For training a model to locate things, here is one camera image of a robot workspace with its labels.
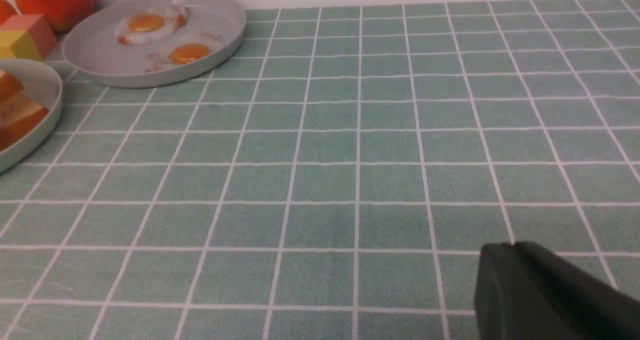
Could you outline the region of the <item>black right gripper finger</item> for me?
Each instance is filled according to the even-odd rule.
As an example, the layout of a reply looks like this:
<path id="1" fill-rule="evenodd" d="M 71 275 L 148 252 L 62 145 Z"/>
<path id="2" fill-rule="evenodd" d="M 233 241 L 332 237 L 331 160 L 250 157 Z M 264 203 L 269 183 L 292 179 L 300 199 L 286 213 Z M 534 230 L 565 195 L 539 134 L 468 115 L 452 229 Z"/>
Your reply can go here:
<path id="1" fill-rule="evenodd" d="M 487 243 L 474 311 L 482 340 L 637 340 L 640 304 L 532 241 Z"/>

